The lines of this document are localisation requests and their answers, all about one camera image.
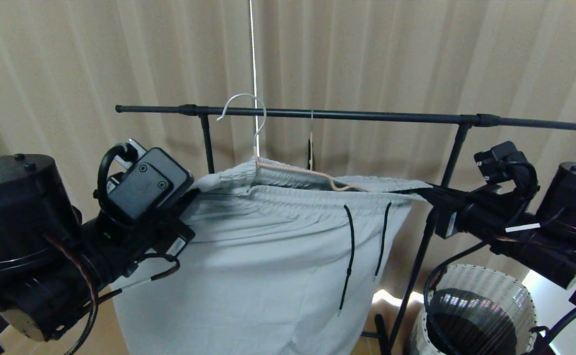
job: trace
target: white hanger hook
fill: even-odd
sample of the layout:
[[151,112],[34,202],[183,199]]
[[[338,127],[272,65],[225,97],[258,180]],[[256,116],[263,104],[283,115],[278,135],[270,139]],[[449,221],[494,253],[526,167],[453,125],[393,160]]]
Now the white hanger hook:
[[240,96],[248,96],[248,97],[254,98],[259,104],[261,104],[262,110],[264,111],[264,120],[261,122],[261,125],[259,125],[259,129],[252,136],[252,151],[254,152],[255,156],[258,156],[259,153],[257,152],[257,149],[256,149],[257,137],[258,137],[259,133],[261,133],[261,130],[263,130],[264,125],[266,124],[266,118],[268,117],[268,115],[266,114],[266,104],[264,104],[264,102],[261,99],[259,99],[259,97],[256,97],[255,95],[247,94],[247,93],[237,94],[237,95],[231,96],[231,98],[227,101],[227,103],[224,104],[224,109],[222,110],[222,115],[220,115],[220,117],[218,117],[218,121],[223,119],[224,115],[227,114],[227,109],[229,108],[229,104],[231,103],[231,101],[233,101],[233,99],[236,99]]

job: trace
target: screw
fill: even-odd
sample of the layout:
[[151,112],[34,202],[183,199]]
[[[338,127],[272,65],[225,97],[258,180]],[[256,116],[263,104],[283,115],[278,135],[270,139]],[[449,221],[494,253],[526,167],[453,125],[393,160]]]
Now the screw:
[[26,163],[23,165],[23,168],[25,168],[25,171],[35,171],[36,170],[36,164],[34,163]]

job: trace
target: clothing rack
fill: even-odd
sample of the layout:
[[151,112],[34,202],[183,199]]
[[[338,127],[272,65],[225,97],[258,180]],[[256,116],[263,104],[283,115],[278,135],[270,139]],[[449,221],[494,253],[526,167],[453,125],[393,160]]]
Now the clothing rack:
[[[117,105],[115,110],[117,112],[151,112],[151,113],[177,113],[189,116],[197,116],[200,118],[203,129],[204,137],[204,150],[207,159],[207,168],[209,173],[215,173],[213,164],[213,150],[211,148],[211,133],[209,131],[209,116],[221,115],[224,107],[208,107],[196,105],[181,105],[181,106],[121,106]],[[245,115],[245,116],[259,116],[263,115],[261,108],[227,108],[227,115]],[[449,114],[413,114],[413,113],[390,113],[390,112],[357,112],[357,111],[335,111],[335,110],[295,110],[295,109],[281,109],[281,108],[268,108],[266,109],[267,117],[290,117],[290,118],[315,118],[315,119],[347,119],[352,121],[386,121],[386,122],[414,122],[414,123],[441,123],[441,124],[458,124],[459,128],[456,131],[454,144],[450,151],[447,165],[443,176],[441,176],[441,187],[448,187],[450,180],[452,180],[452,173],[454,167],[459,159],[461,148],[468,134],[468,130],[472,127],[496,127],[496,126],[511,126],[511,127],[531,127],[531,128],[551,128],[556,130],[576,131],[576,123],[562,122],[562,121],[543,121],[538,119],[518,119],[499,117],[491,114],[475,114],[475,115],[449,115]],[[424,229],[423,238],[417,251],[417,256],[412,264],[410,279],[408,281],[407,289],[404,293],[404,298],[400,305],[398,316],[391,330],[387,333],[384,324],[384,317],[382,315],[375,315],[374,322],[376,332],[362,332],[364,337],[376,338],[379,343],[381,355],[390,355],[394,342],[398,333],[400,332],[401,323],[406,312],[408,301],[410,299],[412,290],[417,282],[420,273],[421,264],[426,256],[430,239],[434,234],[435,223],[434,218],[428,218],[426,227]]]

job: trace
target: beige curtain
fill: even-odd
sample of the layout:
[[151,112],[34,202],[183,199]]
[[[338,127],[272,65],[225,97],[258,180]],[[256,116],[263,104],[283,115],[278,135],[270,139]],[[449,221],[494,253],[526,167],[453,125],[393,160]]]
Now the beige curtain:
[[[269,107],[490,113],[576,121],[576,2],[253,1],[259,94]],[[455,126],[316,121],[317,170],[439,182]],[[305,167],[310,123],[270,118],[266,154]],[[473,154],[513,141],[538,168],[544,195],[560,162],[576,160],[576,132],[472,128],[452,187],[483,180]],[[401,297],[427,204],[396,238],[384,287]],[[423,270],[477,243],[434,237]],[[488,250],[464,261],[522,277]]]
[[[249,18],[247,0],[0,1],[0,155],[53,156],[85,218],[103,153],[128,138],[205,175],[197,118],[114,107],[252,91]],[[250,157],[253,120],[211,122],[216,169]]]

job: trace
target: black drawstring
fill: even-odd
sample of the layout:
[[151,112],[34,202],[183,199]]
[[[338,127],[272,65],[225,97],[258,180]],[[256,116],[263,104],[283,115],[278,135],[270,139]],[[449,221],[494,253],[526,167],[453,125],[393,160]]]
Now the black drawstring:
[[349,218],[349,228],[351,228],[351,256],[349,257],[349,266],[347,267],[347,277],[344,279],[344,286],[342,287],[342,297],[340,299],[340,307],[338,310],[342,310],[342,304],[344,303],[344,294],[347,292],[347,285],[349,284],[349,276],[351,276],[351,265],[353,265],[353,254],[356,251],[356,236],[355,231],[353,231],[353,218],[351,218],[351,212],[349,207],[344,205],[344,210],[347,211],[347,218]]
[[391,209],[392,202],[386,205],[384,212],[384,227],[382,228],[382,244],[380,245],[380,258],[377,260],[377,268],[375,269],[375,276],[380,272],[380,265],[382,265],[382,257],[384,256],[384,238],[386,236],[386,224],[389,221],[389,209]]

